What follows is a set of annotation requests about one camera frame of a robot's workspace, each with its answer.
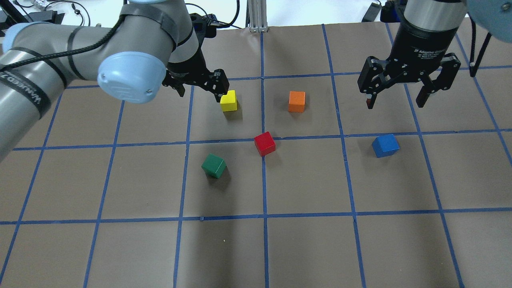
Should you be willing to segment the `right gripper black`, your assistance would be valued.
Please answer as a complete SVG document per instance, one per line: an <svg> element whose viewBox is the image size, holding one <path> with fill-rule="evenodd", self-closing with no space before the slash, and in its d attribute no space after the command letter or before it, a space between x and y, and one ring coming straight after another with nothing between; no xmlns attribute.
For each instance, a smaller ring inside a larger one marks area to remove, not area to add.
<svg viewBox="0 0 512 288"><path fill-rule="evenodd" d="M457 29L425 30L410 22L401 22L386 60L367 57L357 80L360 93L366 95L366 106L373 109L377 95L387 85L421 81L423 86L416 104L423 108L430 95L448 90L456 78L461 62L454 53L447 53ZM430 74L438 68L436 79Z"/></svg>

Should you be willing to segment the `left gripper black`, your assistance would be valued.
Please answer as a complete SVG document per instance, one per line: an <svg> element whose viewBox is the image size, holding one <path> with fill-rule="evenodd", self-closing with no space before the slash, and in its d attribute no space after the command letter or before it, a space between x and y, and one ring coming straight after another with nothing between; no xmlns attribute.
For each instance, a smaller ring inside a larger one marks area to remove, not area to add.
<svg viewBox="0 0 512 288"><path fill-rule="evenodd" d="M184 85L197 86L211 92L215 97L226 95L229 90L229 80L223 69L210 72L199 46L196 52L187 60L169 62L162 86L175 90L184 97Z"/></svg>

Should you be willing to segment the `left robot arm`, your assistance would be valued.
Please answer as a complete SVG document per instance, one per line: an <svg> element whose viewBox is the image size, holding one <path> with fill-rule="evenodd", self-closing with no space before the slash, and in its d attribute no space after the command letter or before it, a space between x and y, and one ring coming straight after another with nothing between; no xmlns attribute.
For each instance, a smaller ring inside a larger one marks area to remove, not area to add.
<svg viewBox="0 0 512 288"><path fill-rule="evenodd" d="M228 93L222 69L209 71L182 0L132 0L113 28L48 22L11 26L1 55L1 159L15 148L75 80L97 81L108 95L143 104L161 86L184 84Z"/></svg>

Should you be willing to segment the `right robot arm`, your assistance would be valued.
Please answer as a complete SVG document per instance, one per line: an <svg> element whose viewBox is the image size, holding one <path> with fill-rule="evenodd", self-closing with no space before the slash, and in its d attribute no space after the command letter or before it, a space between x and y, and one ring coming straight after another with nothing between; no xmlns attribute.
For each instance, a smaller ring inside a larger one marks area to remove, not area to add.
<svg viewBox="0 0 512 288"><path fill-rule="evenodd" d="M454 53L447 53L463 19L488 31L491 38L511 42L510 0L388 0L382 22L398 22L399 28L385 60L369 56L358 77L366 106L373 109L377 95L400 83L423 84L416 104L422 108L431 94L452 87L461 67Z"/></svg>

